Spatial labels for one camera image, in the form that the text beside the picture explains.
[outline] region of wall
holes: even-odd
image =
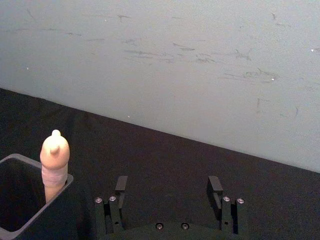
[[[320,4],[0,0],[0,87],[320,172]]]

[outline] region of gray container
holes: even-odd
[[[41,163],[20,154],[0,161],[0,240],[77,240],[73,176],[46,204]]]

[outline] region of black fabric surface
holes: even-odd
[[[225,195],[245,199],[252,239],[320,239],[319,173],[0,89],[0,159],[39,161],[54,129],[69,142],[68,171],[88,201],[109,198],[118,176],[128,175],[128,229],[157,221],[218,228],[206,195],[214,175]],[[91,206],[79,205],[88,219]],[[93,228],[88,222],[83,234]]]

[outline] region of bolt head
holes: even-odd
[[[240,204],[243,204],[245,202],[245,200],[243,200],[242,198],[238,198],[236,201]]]
[[[109,198],[109,201],[111,201],[111,202],[113,202],[113,201],[115,201],[117,198],[115,197],[115,196],[111,196],[110,198]]]
[[[161,223],[161,222],[158,222],[156,225],[155,225],[155,228],[158,229],[158,230],[161,230],[164,228],[164,225]]]
[[[94,201],[95,201],[97,204],[99,204],[99,203],[102,202],[102,198],[101,198],[101,197],[97,197]]]
[[[229,202],[229,201],[230,201],[230,197],[224,196],[224,197],[223,197],[223,200],[225,200],[226,202]]]
[[[189,224],[186,223],[186,222],[184,222],[184,223],[181,224],[181,228],[182,228],[183,230],[188,230],[188,229],[189,229]]]

